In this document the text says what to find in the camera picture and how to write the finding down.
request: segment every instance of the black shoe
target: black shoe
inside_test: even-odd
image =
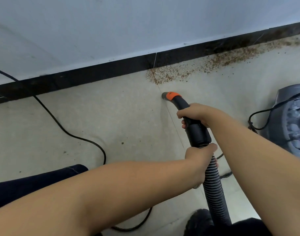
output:
[[[184,236],[208,236],[213,226],[209,210],[199,209],[187,222]]]

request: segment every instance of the dirt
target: dirt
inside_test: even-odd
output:
[[[188,61],[173,65],[150,69],[147,71],[147,79],[155,84],[172,82],[175,80],[184,81],[194,72],[211,73],[217,69],[231,65],[233,63],[250,63],[251,59],[257,58],[260,54],[286,46],[300,46],[298,37],[287,37],[267,43],[261,43],[249,47],[239,48],[231,51],[222,52],[215,55],[203,57],[199,62],[188,64]]]

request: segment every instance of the vacuum hose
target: vacuum hose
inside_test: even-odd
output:
[[[172,102],[178,110],[189,107],[189,104],[178,93],[164,92],[162,98]],[[207,128],[202,125],[199,120],[184,117],[184,121],[186,125],[185,131],[192,147],[203,148],[211,143],[211,137]],[[231,225],[232,223],[214,156],[212,156],[211,162],[205,172],[203,187],[214,225],[219,227]]]

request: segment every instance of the gray vacuum body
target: gray vacuum body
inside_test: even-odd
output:
[[[300,93],[300,84],[278,90],[275,105]],[[300,97],[270,113],[263,136],[300,158]]]

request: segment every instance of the orange nozzle tip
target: orange nozzle tip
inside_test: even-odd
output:
[[[175,96],[181,96],[179,93],[176,93],[176,92],[168,92],[166,94],[166,98],[170,101],[172,101],[172,99],[175,97]]]

